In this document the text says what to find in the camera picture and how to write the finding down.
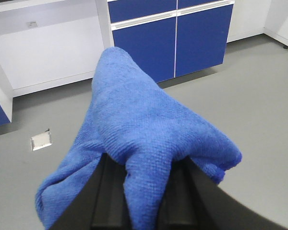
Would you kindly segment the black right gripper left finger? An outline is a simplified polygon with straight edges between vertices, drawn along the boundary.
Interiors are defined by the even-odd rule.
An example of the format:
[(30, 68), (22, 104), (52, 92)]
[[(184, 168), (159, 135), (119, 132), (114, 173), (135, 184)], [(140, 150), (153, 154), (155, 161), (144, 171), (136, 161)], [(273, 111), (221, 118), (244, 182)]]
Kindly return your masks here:
[(78, 196), (52, 225), (53, 230), (130, 230), (123, 183), (124, 166), (102, 154)]

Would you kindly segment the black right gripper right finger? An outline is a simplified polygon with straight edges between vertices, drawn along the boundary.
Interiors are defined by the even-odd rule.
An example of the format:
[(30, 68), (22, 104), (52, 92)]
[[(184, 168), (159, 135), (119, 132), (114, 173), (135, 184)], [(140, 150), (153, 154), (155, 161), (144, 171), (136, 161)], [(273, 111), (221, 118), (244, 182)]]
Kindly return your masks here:
[(282, 230), (222, 191), (189, 157), (172, 163), (158, 230)]

